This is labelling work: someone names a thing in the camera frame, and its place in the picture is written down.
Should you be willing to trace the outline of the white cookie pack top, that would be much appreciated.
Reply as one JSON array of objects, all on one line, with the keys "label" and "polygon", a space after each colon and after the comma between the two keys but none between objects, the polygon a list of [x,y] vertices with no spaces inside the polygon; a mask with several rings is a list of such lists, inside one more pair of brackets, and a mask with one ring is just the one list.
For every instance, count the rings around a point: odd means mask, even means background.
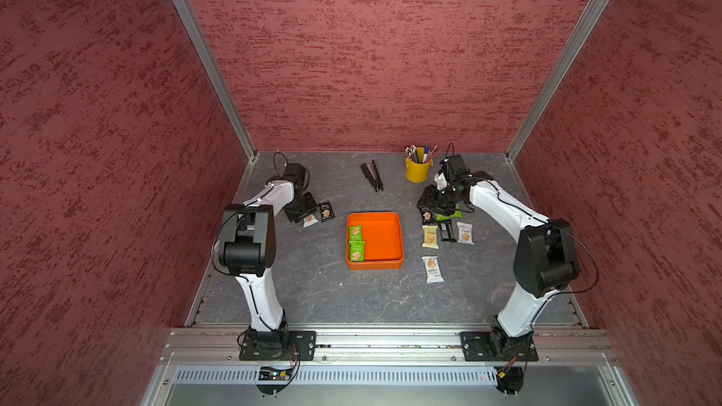
[{"label": "white cookie pack top", "polygon": [[303,219],[304,227],[311,227],[318,223],[319,223],[319,220],[316,218],[316,216],[314,214],[309,214]]}]

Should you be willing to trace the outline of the white cookie pack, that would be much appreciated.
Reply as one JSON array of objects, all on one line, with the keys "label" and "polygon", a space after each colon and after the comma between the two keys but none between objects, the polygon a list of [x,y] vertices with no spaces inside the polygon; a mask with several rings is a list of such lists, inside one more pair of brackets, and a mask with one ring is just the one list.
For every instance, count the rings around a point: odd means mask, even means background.
[{"label": "white cookie pack", "polygon": [[426,282],[428,284],[443,283],[445,281],[440,270],[438,257],[425,256],[421,260],[424,263]]},{"label": "white cookie pack", "polygon": [[309,214],[303,219],[304,227],[311,227],[318,223],[319,223],[319,220],[316,218],[316,216],[314,214]]}]

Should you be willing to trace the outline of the green cookie pack hidden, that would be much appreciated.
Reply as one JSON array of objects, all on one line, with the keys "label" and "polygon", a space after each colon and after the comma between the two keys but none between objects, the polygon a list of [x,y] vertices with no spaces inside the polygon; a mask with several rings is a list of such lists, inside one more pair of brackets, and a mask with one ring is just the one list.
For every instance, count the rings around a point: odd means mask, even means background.
[{"label": "green cookie pack hidden", "polygon": [[462,211],[461,211],[461,210],[456,210],[455,213],[454,213],[454,214],[451,214],[451,215],[436,214],[436,215],[435,215],[435,219],[436,219],[438,222],[442,222],[442,221],[447,221],[447,220],[451,220],[451,219],[454,219],[454,218],[461,218],[462,216],[463,216]]}]

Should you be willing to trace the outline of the black cookie pack top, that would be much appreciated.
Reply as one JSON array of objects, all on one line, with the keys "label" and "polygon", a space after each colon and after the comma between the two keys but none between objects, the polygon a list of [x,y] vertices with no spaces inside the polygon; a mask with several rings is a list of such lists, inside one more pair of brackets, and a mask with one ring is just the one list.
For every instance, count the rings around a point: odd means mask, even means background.
[{"label": "black cookie pack top", "polygon": [[436,219],[434,217],[434,214],[429,209],[421,209],[420,215],[421,215],[423,226],[432,226],[432,225],[436,224]]}]

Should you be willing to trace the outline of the black cookie pack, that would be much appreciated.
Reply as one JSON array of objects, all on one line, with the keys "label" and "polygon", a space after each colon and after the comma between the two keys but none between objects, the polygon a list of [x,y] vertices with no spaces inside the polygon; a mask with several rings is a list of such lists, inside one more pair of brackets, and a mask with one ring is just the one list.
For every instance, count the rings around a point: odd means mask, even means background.
[{"label": "black cookie pack", "polygon": [[429,209],[421,209],[420,215],[421,215],[423,226],[432,226],[432,225],[436,224],[436,219],[434,217],[434,214]]},{"label": "black cookie pack", "polygon": [[452,222],[450,220],[439,221],[437,225],[440,233],[440,240],[442,242],[457,242],[453,232]]},{"label": "black cookie pack", "polygon": [[321,221],[328,222],[335,218],[333,207],[329,201],[323,201],[318,205]]}]

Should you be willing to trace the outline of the black cookie pack bottom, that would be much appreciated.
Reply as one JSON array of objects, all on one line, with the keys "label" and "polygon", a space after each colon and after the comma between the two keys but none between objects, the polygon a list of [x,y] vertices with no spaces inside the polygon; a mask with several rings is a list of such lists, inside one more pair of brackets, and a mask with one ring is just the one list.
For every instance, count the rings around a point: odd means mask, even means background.
[{"label": "black cookie pack bottom", "polygon": [[333,207],[329,201],[323,201],[318,205],[321,221],[328,222],[335,218]]}]

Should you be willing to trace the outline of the cream cookie pack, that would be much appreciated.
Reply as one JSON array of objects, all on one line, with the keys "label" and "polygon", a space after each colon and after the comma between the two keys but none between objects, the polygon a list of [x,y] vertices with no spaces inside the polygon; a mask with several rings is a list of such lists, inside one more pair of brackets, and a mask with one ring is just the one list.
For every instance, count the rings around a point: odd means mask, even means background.
[{"label": "cream cookie pack", "polygon": [[438,228],[433,225],[425,225],[423,229],[423,248],[438,249]]}]

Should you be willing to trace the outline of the white cookie pack sideways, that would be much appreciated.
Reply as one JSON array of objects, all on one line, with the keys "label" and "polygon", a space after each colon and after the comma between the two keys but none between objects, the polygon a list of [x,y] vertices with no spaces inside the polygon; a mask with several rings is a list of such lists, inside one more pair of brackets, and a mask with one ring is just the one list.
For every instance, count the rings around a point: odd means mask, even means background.
[{"label": "white cookie pack sideways", "polygon": [[456,225],[458,227],[457,242],[460,244],[474,244],[473,226],[463,222],[457,222]]}]

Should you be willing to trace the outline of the white cookie pack bottom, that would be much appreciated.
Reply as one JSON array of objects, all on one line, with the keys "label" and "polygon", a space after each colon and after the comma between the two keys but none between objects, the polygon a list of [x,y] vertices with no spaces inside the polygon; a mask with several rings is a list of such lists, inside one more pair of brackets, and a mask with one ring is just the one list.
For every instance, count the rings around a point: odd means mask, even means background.
[{"label": "white cookie pack bottom", "polygon": [[426,282],[428,284],[443,283],[445,281],[440,270],[438,257],[425,256],[421,260],[424,263]]}]

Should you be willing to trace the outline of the green cookie pack bottom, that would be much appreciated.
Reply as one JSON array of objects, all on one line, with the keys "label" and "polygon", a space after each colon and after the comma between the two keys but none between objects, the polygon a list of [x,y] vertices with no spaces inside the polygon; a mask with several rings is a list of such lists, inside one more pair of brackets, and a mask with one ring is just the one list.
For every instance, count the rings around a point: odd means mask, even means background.
[{"label": "green cookie pack bottom", "polygon": [[351,240],[349,242],[349,261],[352,263],[365,260],[366,242],[363,240]]}]

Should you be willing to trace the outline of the orange storage box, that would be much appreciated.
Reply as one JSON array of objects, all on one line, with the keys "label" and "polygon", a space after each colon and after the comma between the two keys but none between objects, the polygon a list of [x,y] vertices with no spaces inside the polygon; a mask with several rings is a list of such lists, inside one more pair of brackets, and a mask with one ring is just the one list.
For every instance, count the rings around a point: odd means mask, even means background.
[{"label": "orange storage box", "polygon": [[[362,226],[365,260],[349,261],[349,226]],[[346,262],[352,271],[398,270],[404,262],[402,224],[396,212],[353,212],[347,217]]]}]

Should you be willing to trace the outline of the green cookie pack edge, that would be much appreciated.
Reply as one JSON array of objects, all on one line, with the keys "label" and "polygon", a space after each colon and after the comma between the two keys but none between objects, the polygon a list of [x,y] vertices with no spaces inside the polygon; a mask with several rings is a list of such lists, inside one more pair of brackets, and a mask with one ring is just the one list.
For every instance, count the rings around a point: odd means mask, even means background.
[{"label": "green cookie pack edge", "polygon": [[362,226],[349,226],[348,236],[350,242],[363,242],[363,227]]}]

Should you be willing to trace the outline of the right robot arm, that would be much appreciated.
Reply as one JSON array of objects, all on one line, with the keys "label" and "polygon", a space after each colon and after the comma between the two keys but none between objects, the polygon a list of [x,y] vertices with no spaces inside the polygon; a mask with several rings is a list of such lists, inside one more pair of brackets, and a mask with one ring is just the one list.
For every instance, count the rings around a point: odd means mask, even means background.
[{"label": "right robot arm", "polygon": [[579,276],[571,225],[528,208],[484,172],[449,182],[443,189],[425,187],[417,206],[450,216],[461,202],[488,214],[517,243],[513,261],[516,285],[479,349],[491,360],[529,356],[537,319]]}]

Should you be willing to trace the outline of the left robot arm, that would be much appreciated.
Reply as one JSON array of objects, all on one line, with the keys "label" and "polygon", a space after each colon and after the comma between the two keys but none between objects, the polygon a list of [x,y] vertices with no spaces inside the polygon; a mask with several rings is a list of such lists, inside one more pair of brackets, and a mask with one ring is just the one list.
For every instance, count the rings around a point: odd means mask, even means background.
[{"label": "left robot arm", "polygon": [[248,345],[278,353],[289,347],[285,311],[276,296],[272,267],[276,260],[276,216],[301,199],[305,182],[297,176],[269,180],[252,199],[223,211],[214,264],[240,285],[250,312]]}]

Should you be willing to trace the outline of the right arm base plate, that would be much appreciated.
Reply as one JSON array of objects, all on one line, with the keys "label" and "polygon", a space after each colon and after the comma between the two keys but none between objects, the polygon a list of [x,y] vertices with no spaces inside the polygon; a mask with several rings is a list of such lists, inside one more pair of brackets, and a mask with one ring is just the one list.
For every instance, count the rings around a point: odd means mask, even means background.
[{"label": "right arm base plate", "polygon": [[539,360],[531,333],[512,338],[501,328],[495,328],[489,332],[462,332],[459,337],[466,362],[506,363],[513,359],[521,362]]}]

